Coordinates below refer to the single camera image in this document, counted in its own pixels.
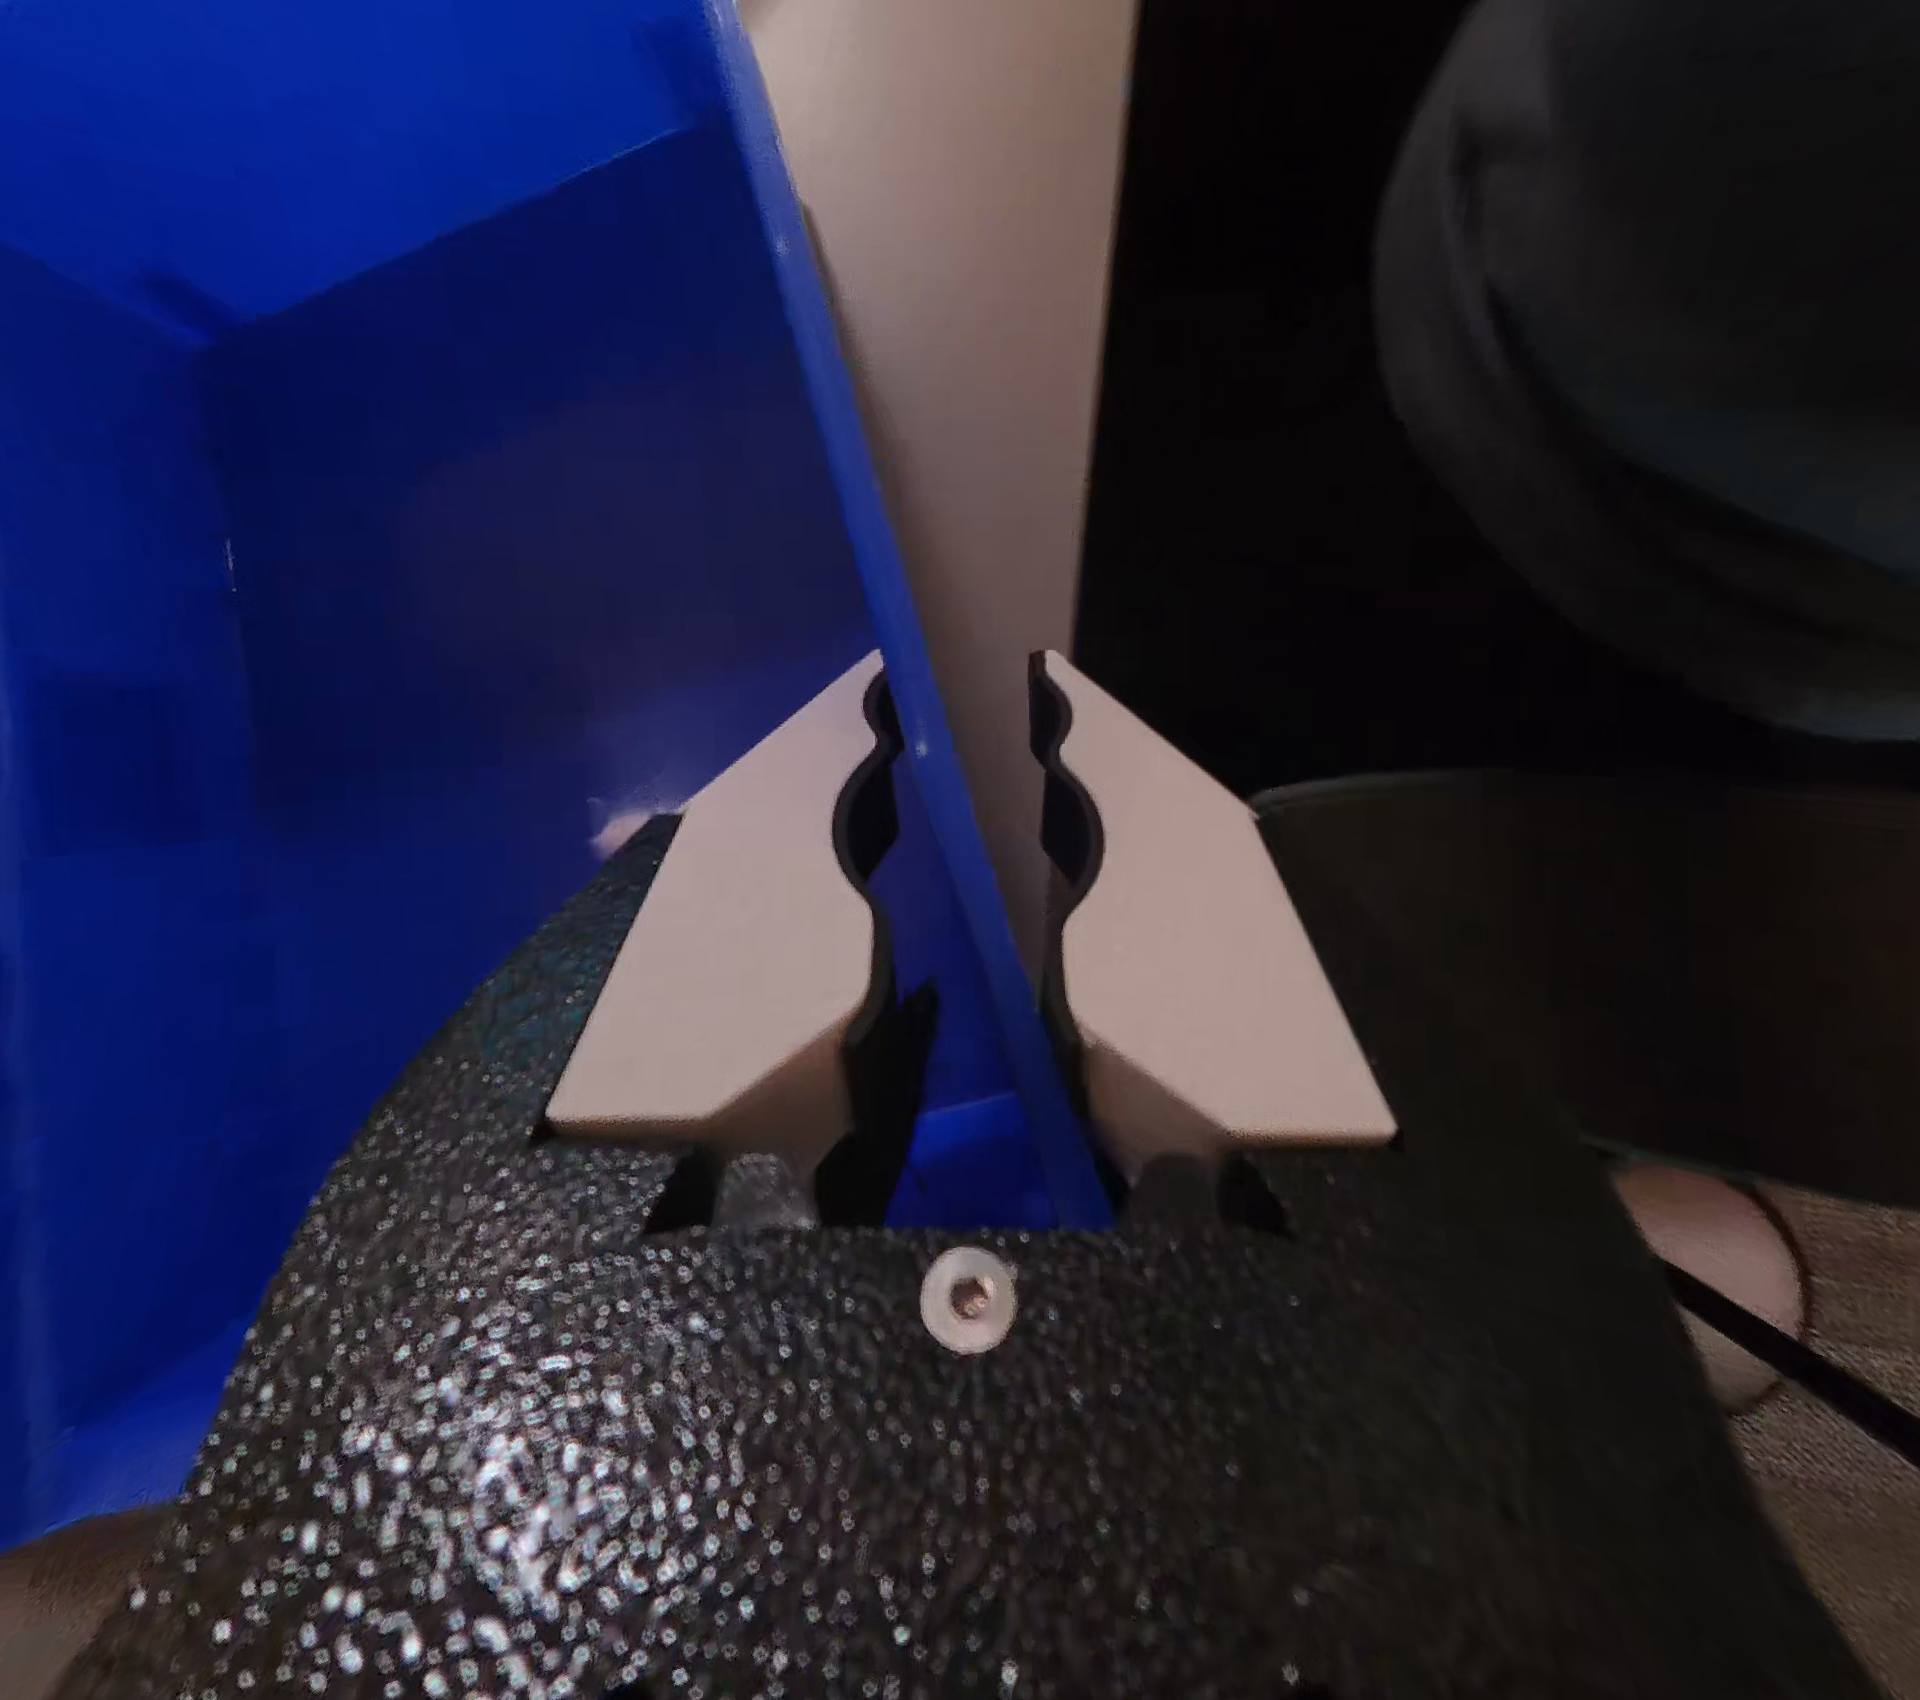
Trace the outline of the large blue plastic bin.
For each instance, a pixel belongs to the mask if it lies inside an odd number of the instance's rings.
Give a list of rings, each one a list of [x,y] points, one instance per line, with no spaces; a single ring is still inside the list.
[[[902,1224],[1102,1228],[739,0],[0,0],[2,1549],[176,1493],[332,1166],[879,651]]]

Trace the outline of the pale rounded object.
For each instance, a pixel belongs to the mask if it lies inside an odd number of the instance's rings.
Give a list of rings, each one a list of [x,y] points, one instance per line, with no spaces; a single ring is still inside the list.
[[[1805,1344],[1810,1282],[1785,1228],[1755,1191],[1666,1160],[1622,1160],[1613,1187],[1660,1264]],[[1778,1388],[1778,1374],[1736,1340],[1692,1313],[1681,1327],[1721,1413],[1747,1413]]]

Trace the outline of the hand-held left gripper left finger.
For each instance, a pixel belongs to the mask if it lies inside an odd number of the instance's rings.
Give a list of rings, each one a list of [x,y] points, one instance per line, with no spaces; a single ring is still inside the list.
[[[873,870],[902,729],[870,651],[698,791],[546,1102],[562,1144],[779,1170],[827,1228],[904,1174],[939,987],[902,989]]]

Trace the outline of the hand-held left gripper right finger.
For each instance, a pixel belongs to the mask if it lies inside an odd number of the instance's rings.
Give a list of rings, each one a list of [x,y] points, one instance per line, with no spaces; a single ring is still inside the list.
[[[1045,1028],[1092,1160],[1376,1152],[1402,1123],[1255,807],[1079,675],[1026,661],[1038,842],[1056,874]]]

